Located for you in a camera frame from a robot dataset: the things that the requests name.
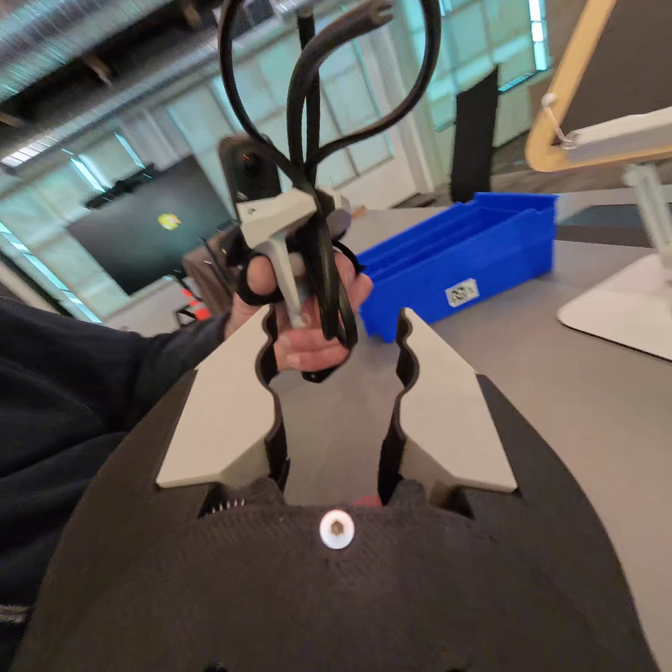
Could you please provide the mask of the large silver ceiling duct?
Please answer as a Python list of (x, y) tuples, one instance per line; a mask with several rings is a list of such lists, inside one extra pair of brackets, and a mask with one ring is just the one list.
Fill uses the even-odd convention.
[(193, 30), (223, 1), (2, 1), (1, 123), (25, 126), (10, 101), (39, 81), (157, 13), (180, 16)]

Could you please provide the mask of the brown padded seat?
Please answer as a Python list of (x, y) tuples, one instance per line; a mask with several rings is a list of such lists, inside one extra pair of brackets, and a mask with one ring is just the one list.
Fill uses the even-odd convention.
[(238, 269), (227, 264), (225, 237), (224, 232), (218, 232), (181, 259), (198, 296), (213, 315), (224, 315), (230, 311), (237, 289)]

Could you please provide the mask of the person's left forearm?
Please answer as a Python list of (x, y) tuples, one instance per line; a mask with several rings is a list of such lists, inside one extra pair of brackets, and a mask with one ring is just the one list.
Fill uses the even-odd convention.
[(228, 320), (143, 337), (1, 299), (2, 604), (35, 599), (91, 479)]

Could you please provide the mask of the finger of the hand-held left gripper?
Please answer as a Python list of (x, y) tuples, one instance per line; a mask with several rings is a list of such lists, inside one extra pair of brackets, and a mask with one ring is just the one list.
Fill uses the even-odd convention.
[(248, 247), (259, 247), (275, 234), (290, 235), (318, 213), (318, 206), (331, 238), (339, 239), (351, 225), (351, 206), (346, 197), (330, 188), (318, 188), (316, 197), (292, 188), (278, 196), (238, 204), (243, 239)]

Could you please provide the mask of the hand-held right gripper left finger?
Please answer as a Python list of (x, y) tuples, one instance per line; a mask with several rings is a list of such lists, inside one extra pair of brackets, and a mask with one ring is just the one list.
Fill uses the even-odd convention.
[(162, 489), (221, 484), (239, 489), (260, 477), (279, 484), (288, 472), (273, 307), (262, 307), (196, 368), (156, 477)]

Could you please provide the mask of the large blue bin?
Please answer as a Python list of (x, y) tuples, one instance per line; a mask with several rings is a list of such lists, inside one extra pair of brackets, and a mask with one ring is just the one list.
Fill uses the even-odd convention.
[(369, 337), (396, 338), (399, 312), (434, 324), (552, 271), (556, 194), (481, 192), (357, 254), (373, 290)]

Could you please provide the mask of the black board with wooden rim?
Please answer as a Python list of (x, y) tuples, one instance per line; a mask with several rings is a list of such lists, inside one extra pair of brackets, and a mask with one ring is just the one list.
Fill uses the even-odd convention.
[(671, 158), (671, 2), (588, 1), (527, 138), (541, 173)]

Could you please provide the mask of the black tv screen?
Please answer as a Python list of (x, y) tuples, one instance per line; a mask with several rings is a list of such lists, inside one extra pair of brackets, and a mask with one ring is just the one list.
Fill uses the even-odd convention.
[(182, 268), (182, 256), (231, 222), (228, 209), (193, 156), (157, 170), (133, 194), (67, 227), (131, 296)]

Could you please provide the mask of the black chair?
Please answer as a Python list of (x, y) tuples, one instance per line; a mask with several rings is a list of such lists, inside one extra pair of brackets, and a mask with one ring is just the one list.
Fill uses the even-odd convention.
[(499, 66), (456, 98), (454, 152), (450, 173), (453, 203), (491, 191), (493, 140), (499, 100)]

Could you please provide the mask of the person's left hand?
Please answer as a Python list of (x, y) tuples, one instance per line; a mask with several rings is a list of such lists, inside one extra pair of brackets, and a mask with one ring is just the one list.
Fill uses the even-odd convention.
[(278, 338), (274, 344), (275, 360), (279, 371), (296, 370), (305, 374), (326, 371), (342, 365), (352, 347), (345, 347), (334, 339), (326, 339), (316, 298), (308, 298), (303, 306), (304, 326), (291, 326), (284, 299), (271, 261), (264, 255), (248, 250), (240, 232), (230, 232), (223, 243), (228, 265), (239, 267), (237, 290), (224, 328), (228, 338), (248, 322), (271, 299), (276, 303)]

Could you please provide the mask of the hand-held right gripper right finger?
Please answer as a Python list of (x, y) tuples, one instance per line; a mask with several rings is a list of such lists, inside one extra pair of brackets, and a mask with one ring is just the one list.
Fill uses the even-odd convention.
[(397, 323), (396, 396), (382, 443), (378, 493), (399, 482), (426, 494), (459, 487), (512, 493), (517, 481), (475, 370), (412, 309)]

